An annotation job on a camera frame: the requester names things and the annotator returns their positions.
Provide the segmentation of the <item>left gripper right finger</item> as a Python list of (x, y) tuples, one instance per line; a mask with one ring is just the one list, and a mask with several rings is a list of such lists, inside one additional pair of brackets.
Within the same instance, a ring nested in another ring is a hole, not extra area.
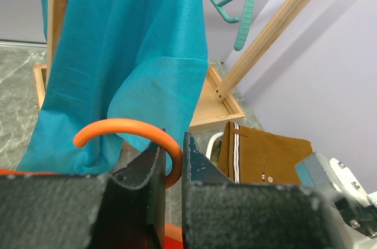
[(343, 248), (329, 203), (310, 187), (237, 184), (183, 143), (184, 248)]

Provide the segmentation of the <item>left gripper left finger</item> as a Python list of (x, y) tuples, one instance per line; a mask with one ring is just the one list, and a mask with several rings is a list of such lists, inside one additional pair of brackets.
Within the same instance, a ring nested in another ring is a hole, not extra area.
[(2, 248), (163, 248), (163, 148), (113, 174), (1, 171)]

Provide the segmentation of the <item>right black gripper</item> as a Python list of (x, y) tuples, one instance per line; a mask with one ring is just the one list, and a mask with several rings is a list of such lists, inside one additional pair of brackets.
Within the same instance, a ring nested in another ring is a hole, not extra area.
[(376, 238), (376, 208), (364, 206), (354, 198), (340, 198), (334, 202), (344, 222), (370, 239)]

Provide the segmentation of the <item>orange t shirt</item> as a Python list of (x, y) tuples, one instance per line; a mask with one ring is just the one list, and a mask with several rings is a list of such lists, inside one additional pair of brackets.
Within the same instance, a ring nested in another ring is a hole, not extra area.
[[(53, 172), (25, 172), (1, 169), (1, 175), (59, 175)], [(165, 241), (167, 245), (164, 248), (183, 248), (182, 229), (170, 223), (165, 223)]]

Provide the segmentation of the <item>orange plastic hanger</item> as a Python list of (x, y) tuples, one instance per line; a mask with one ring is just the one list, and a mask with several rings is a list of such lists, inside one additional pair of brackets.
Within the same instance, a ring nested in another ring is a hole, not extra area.
[(164, 130), (133, 119), (105, 119), (83, 128), (74, 145), (113, 133), (138, 135), (150, 145), (109, 177), (90, 248), (164, 248), (166, 189), (181, 177), (183, 153)]

